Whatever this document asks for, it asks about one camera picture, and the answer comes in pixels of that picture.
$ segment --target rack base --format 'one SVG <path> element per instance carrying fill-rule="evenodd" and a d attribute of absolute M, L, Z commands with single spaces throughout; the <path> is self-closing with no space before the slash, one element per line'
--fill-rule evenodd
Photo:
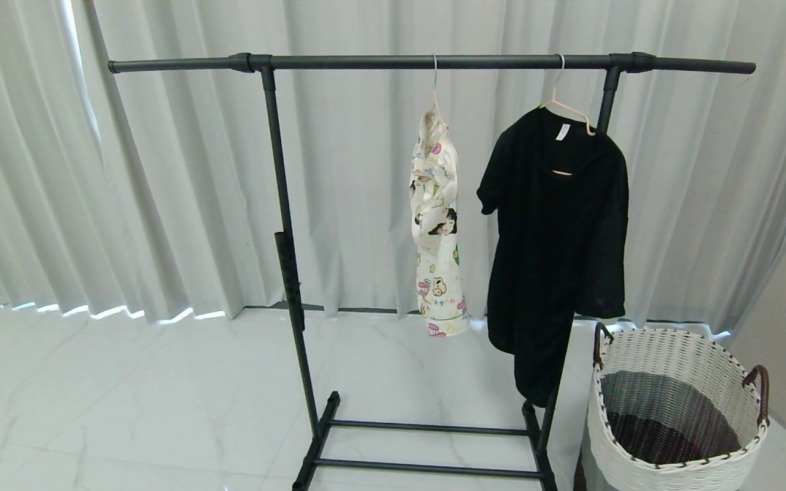
<path fill-rule="evenodd" d="M 548 451 L 542 448 L 542 442 L 547 438 L 542 438 L 542 429 L 536 419 L 536 410 L 533 404 L 523 403 L 521 413 L 526 430 L 507 429 L 507 428 L 482 428 L 475 426 L 444 426 L 444 425 L 413 425 L 412 423 L 385 423 L 380 421 L 353 421 L 346 419 L 336 419 L 336 411 L 341 403 L 341 397 L 337 391 L 330 394 L 327 399 L 327 407 L 323 410 L 323 415 L 319 419 L 319 435 L 314 438 L 308 447 L 308 453 L 302 460 L 302 469 L 299 471 L 296 481 L 293 482 L 292 491 L 306 491 L 311 485 L 311 479 L 319 466 L 327 467 L 346 467 L 357 469 L 375 469 L 385 471 L 406 471 L 418 473 L 449 473 L 450 475 L 472 475 L 486 477 L 506 477 L 515 479 L 537 479 L 542 483 L 544 491 L 556 491 L 554 472 L 551 470 L 548 460 Z M 405 430 L 418 432 L 449 432 L 467 433 L 478 435 L 503 435 L 503 436 L 525 436 L 529 438 L 530 447 L 533 449 L 533 457 L 536 459 L 536 471 L 519 471 L 509 469 L 488 469 L 480 467 L 459 467 L 459 466 L 424 466 L 418 464 L 403 464 L 397 462 L 375 462 L 368 460 L 338 460 L 322 459 L 321 454 L 330 430 L 334 427 L 340 428 L 361 428 L 368 430 Z"/>

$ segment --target garment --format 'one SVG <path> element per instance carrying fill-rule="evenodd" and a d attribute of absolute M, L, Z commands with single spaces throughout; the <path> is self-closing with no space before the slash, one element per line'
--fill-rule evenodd
<path fill-rule="evenodd" d="M 626 162 L 606 134 L 537 108 L 499 136 L 478 198 L 483 214 L 499 211 L 490 341 L 514 355 L 518 391 L 545 407 L 574 313 L 624 315 Z"/>
<path fill-rule="evenodd" d="M 456 149 L 434 104 L 420 120 L 411 158 L 411 236 L 418 245 L 418 305 L 430 336 L 468 329 L 456 248 Z"/>

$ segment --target woven basket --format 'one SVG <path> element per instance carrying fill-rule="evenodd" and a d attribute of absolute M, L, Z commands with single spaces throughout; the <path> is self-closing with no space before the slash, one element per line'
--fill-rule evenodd
<path fill-rule="evenodd" d="M 612 336 L 601 323 L 593 357 L 587 428 L 609 484 L 621 491 L 739 489 L 770 423 L 764 367 L 746 373 L 721 345 L 684 330 Z"/>

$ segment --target white tile floor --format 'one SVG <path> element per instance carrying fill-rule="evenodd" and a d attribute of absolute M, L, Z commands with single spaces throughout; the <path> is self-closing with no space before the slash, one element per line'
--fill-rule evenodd
<path fill-rule="evenodd" d="M 306 342 L 321 411 L 337 389 L 345 419 L 522 426 L 511 361 L 482 333 L 432 340 L 417 318 L 308 313 Z M 567 417 L 558 415 L 557 431 L 580 424 Z M 286 311 L 156 326 L 122 314 L 0 310 L 0 490 L 288 490 L 308 442 Z M 339 429 L 324 455 L 533 466 L 524 438 Z M 321 469 L 311 489 L 539 487 Z M 770 429 L 744 489 L 786 489 L 782 427 Z"/>

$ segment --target clothes rack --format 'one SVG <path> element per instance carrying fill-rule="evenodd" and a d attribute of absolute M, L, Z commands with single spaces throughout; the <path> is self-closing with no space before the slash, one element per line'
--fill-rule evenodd
<path fill-rule="evenodd" d="M 623 72 L 638 74 L 652 70 L 676 70 L 689 72 L 717 72 L 717 74 L 752 74 L 754 63 L 723 61 L 716 59 L 659 58 L 648 53 L 612 53 L 608 55 L 564 55 L 568 70 L 605 70 L 605 84 L 602 88 L 602 105 L 596 129 L 607 131 L 615 91 Z M 290 200 L 287 195 L 287 174 L 284 166 L 284 150 L 281 143 L 278 100 L 275 96 L 275 70 L 505 70 L 505 69 L 555 69 L 561 68 L 562 58 L 556 54 L 548 55 L 452 55 L 452 56 L 272 56 L 268 54 L 237 53 L 222 58 L 192 59 L 153 59 L 137 61 L 109 61 L 108 69 L 112 74 L 119 72 L 157 72 L 173 70 L 235 70 L 238 72 L 259 72 L 265 91 L 265 107 L 268 113 L 269 131 L 272 137 L 272 159 L 274 159 L 275 178 L 278 186 L 282 232 L 275 233 L 278 248 L 281 276 L 293 328 L 293 341 L 302 373 L 302 387 L 305 391 L 308 420 L 311 423 L 312 441 L 302 460 L 302 469 L 293 491 L 304 491 L 311 485 L 312 476 L 318 466 L 380 469 L 388 471 L 412 471 L 425 473 L 451 473 L 452 475 L 473 475 L 537 479 L 545 491 L 556 491 L 554 472 L 548 460 L 548 435 L 554 419 L 554 407 L 559 382 L 553 391 L 548 409 L 539 426 L 536 410 L 532 404 L 524 402 L 521 412 L 526 429 L 483 428 L 472 426 L 419 425 L 418 423 L 390 423 L 380 421 L 355 421 L 336 419 L 340 395 L 333 391 L 327 405 L 318 417 L 314 386 L 308 367 L 305 349 L 305 311 L 300 294 L 299 272 L 293 245 L 293 221 L 290 215 Z M 323 446 L 330 430 L 338 428 L 361 428 L 371 430 L 407 430 L 418 432 L 471 433 L 480 435 L 506 435 L 527 437 L 536 461 L 536 471 L 520 471 L 495 468 L 466 466 L 429 466 L 395 462 L 368 460 L 338 460 L 322 457 Z"/>

